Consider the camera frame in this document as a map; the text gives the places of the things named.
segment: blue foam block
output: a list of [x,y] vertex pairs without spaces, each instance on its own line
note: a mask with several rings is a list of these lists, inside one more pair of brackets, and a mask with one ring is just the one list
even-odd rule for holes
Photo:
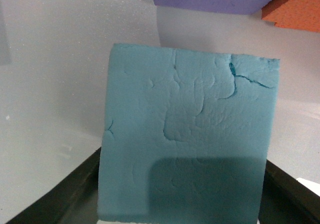
[[115,44],[98,216],[256,224],[279,60]]

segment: white background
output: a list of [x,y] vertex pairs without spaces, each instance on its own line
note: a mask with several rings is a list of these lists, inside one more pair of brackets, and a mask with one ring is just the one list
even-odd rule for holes
[[0,223],[101,145],[115,42],[281,59],[268,159],[320,183],[320,33],[153,0],[0,0]]

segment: orange sponge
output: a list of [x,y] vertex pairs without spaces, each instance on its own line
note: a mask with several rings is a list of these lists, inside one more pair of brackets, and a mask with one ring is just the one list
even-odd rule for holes
[[262,19],[277,27],[320,32],[320,0],[272,0],[262,8]]

